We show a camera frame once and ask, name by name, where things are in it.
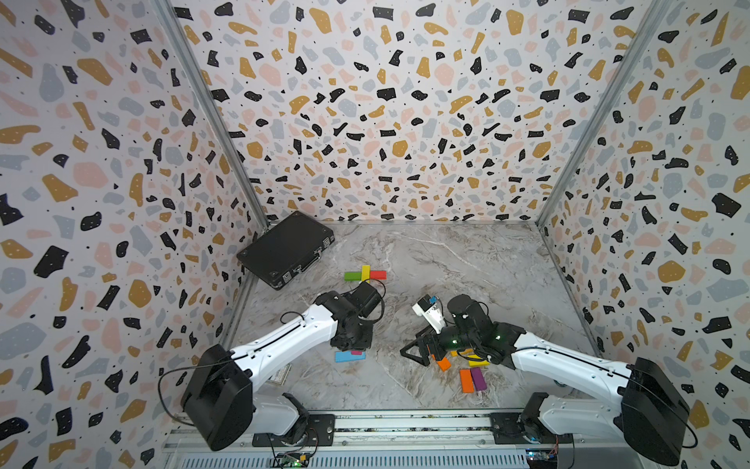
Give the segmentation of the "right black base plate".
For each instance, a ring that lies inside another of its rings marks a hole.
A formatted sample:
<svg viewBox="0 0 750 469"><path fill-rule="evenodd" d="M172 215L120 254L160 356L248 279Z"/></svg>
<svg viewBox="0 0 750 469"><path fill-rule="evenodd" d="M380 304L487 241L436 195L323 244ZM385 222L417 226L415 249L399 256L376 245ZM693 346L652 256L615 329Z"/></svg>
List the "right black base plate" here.
<svg viewBox="0 0 750 469"><path fill-rule="evenodd" d="M492 412L489 429L496 445L553 445L569 444L572 435L556 435L537 417L523 417L520 412Z"/></svg>

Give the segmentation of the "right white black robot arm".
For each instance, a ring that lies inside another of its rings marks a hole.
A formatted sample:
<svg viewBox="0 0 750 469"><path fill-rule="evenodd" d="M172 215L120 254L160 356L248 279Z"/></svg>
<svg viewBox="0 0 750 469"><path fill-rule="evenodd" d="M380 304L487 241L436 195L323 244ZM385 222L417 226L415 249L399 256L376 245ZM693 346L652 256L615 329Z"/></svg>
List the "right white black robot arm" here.
<svg viewBox="0 0 750 469"><path fill-rule="evenodd" d="M584 393L562 399L536 392L517 419L530 442L546 435L621 439L638 455L675 467L689 427L689 406L655 362L623 363L587 356L534 333L490 320L484 304L466 294L446 305L425 295L412 307L427 322L402 357L420 365L456 354L469 363L491 363L545 376Z"/></svg>

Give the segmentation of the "orange short block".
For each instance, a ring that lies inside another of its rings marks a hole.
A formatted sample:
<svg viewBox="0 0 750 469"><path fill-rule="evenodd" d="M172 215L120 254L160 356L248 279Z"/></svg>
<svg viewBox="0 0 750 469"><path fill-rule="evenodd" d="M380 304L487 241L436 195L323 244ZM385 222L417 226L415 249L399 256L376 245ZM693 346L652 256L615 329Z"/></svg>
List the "orange short block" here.
<svg viewBox="0 0 750 469"><path fill-rule="evenodd" d="M460 369L459 371L460 383L462 392L465 394L472 394L475 392L474 380L470 369Z"/></svg>

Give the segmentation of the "small printed card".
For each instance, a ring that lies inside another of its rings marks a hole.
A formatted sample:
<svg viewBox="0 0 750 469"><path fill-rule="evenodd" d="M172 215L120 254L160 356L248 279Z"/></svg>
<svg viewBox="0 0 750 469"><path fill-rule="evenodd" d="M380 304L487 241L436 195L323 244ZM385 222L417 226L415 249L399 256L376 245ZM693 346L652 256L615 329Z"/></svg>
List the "small printed card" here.
<svg viewBox="0 0 750 469"><path fill-rule="evenodd" d="M269 379L269 383L273 383L275 385L282 386L285 383L285 381L287 379L287 376L289 375L290 369L291 369L291 364L288 363L287 365L285 365L284 367L282 367L279 371L277 371Z"/></svg>

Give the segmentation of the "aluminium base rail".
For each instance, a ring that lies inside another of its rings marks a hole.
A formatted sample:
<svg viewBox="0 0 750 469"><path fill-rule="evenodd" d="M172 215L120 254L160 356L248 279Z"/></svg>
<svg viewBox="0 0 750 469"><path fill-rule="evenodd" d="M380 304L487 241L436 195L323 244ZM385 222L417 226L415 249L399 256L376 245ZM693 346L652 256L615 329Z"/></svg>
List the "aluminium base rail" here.
<svg viewBox="0 0 750 469"><path fill-rule="evenodd" d="M492 412L518 410L324 410L335 414L333 445L252 447L245 434L210 451L195 430L176 429L165 444L167 468L650 468L625 443L572 435L569 444L496 445Z"/></svg>

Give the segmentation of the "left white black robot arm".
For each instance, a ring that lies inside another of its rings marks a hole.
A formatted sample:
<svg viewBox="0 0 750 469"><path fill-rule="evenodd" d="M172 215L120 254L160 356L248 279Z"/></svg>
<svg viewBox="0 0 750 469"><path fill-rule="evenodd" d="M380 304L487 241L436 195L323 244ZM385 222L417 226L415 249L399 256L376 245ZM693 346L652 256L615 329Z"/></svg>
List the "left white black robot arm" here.
<svg viewBox="0 0 750 469"><path fill-rule="evenodd" d="M305 312L259 339L230 350L221 345L206 350L182 410L212 451L226 449L247 432L299 445L308 439L310 412L289 393L271 396L259 390L320 344L340 352L367 350L384 314L384 292L366 281L344 293L322 293Z"/></svg>

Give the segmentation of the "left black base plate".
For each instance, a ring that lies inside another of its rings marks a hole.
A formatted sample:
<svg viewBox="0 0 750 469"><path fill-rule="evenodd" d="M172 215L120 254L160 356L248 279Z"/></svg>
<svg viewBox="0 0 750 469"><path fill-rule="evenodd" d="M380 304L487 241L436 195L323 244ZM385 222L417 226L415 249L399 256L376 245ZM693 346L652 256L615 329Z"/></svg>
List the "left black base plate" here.
<svg viewBox="0 0 750 469"><path fill-rule="evenodd" d="M311 414L302 417L284 435L255 434L254 448L295 449L303 447L327 448L333 445L335 435L335 414Z"/></svg>

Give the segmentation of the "purple block bottom right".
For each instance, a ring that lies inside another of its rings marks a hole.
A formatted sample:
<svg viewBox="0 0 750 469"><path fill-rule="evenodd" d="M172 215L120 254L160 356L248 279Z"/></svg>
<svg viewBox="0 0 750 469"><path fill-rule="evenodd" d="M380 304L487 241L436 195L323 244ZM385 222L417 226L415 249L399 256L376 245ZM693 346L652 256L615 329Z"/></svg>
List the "purple block bottom right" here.
<svg viewBox="0 0 750 469"><path fill-rule="evenodd" d="M488 388L488 385L486 384L486 380L484 379L484 375L482 374L482 369L480 367L473 367L472 369L470 369L470 373L475 390L477 392L485 391Z"/></svg>

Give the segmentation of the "light blue long block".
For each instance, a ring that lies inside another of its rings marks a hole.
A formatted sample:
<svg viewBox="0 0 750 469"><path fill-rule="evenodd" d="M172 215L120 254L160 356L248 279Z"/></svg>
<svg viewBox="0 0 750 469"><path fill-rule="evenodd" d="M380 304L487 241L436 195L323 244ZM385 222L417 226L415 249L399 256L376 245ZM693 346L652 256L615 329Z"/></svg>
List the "light blue long block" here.
<svg viewBox="0 0 750 469"><path fill-rule="evenodd" d="M351 363L351 362L362 361L362 360L364 360L366 358L364 352L362 352L361 356L353 356L353 355L351 355L350 352L351 351L347 351L347 352L341 352L341 351L339 351L339 352L336 352L335 356L334 356L334 360L336 361L336 363Z"/></svg>

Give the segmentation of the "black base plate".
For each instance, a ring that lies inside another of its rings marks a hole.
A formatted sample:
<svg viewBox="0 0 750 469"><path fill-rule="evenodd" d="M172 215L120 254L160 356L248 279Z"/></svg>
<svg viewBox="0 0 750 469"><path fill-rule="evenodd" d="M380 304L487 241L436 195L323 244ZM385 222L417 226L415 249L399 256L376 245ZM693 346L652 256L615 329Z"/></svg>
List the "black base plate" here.
<svg viewBox="0 0 750 469"><path fill-rule="evenodd" d="M295 449L303 447L327 448L333 445L335 435L335 414L311 414L302 417L284 435L255 434L254 448Z"/></svg>
<svg viewBox="0 0 750 469"><path fill-rule="evenodd" d="M537 417L523 417L520 412L492 412L489 429L496 445L553 445L569 444L572 435L556 435Z"/></svg>

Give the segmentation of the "orange long block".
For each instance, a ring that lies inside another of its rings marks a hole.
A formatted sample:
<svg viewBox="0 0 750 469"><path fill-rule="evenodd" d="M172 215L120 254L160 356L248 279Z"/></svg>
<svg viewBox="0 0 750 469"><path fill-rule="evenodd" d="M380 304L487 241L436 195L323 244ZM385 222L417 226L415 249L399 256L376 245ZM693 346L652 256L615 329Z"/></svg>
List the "orange long block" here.
<svg viewBox="0 0 750 469"><path fill-rule="evenodd" d="M443 372L448 371L451 368L451 363L448 359L448 357L445 357L439 361L437 361L437 365L439 366L439 369Z"/></svg>

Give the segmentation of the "black flat case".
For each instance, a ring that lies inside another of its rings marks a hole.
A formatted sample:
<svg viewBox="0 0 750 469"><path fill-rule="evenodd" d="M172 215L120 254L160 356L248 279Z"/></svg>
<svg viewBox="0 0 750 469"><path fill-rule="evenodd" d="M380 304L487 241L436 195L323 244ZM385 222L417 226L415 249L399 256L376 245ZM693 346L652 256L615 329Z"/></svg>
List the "black flat case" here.
<svg viewBox="0 0 750 469"><path fill-rule="evenodd" d="M306 272L334 244L334 232L295 211L242 249L239 263L274 290Z"/></svg>

